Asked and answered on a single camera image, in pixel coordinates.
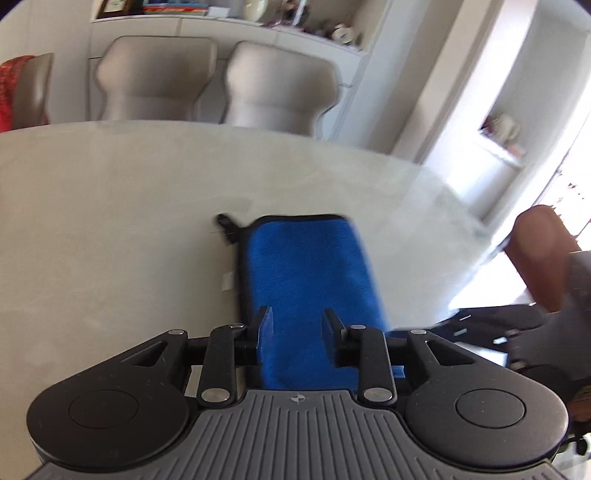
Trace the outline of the blue and grey towel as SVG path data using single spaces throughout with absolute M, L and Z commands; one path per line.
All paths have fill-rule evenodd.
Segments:
M 335 214 L 270 215 L 249 226 L 226 214 L 215 221 L 236 247 L 240 320 L 252 323 L 263 307 L 271 313 L 259 363 L 245 370 L 246 384 L 356 391 L 358 369 L 336 368 L 325 349 L 325 311 L 334 310 L 346 326 L 390 328 L 353 224 Z

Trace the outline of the brown chair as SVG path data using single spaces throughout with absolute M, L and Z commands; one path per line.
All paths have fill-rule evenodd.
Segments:
M 535 303 L 550 313 L 562 308 L 568 258 L 580 250 L 575 237 L 547 205 L 522 212 L 504 248 Z

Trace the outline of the beige chair right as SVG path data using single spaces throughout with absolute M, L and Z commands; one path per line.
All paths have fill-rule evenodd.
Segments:
M 329 60 L 242 41 L 226 64 L 222 122 L 318 139 L 339 103 L 339 71 Z

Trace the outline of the beige chair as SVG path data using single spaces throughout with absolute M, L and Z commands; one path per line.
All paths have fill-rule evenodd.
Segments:
M 207 37 L 121 36 L 97 64 L 102 120 L 192 121 L 216 68 Z
M 339 71 L 329 60 L 242 41 L 226 64 L 222 122 L 318 139 L 339 103 Z

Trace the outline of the beige chair left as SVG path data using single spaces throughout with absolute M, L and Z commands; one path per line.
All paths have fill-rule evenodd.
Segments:
M 97 64 L 102 120 L 192 121 L 216 68 L 207 37 L 121 36 Z

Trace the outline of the white ceramic ornament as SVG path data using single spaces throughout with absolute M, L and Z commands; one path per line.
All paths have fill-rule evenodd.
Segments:
M 341 45 L 353 45 L 355 31 L 353 31 L 352 27 L 341 23 L 335 25 L 335 28 L 332 30 L 331 39 Z

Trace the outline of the stack of books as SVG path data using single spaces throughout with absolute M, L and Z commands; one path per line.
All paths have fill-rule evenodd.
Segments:
M 143 0 L 142 13 L 144 15 L 196 15 L 205 16 L 209 10 L 207 3 L 189 0 Z

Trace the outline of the chair with red cloth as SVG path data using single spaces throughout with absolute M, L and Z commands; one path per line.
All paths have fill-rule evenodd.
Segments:
M 23 55 L 1 64 L 1 132 L 44 126 L 54 54 Z

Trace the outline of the framed picture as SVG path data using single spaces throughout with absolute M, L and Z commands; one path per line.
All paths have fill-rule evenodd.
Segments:
M 133 4 L 133 0 L 104 0 L 101 4 L 99 14 L 119 15 L 126 14 Z

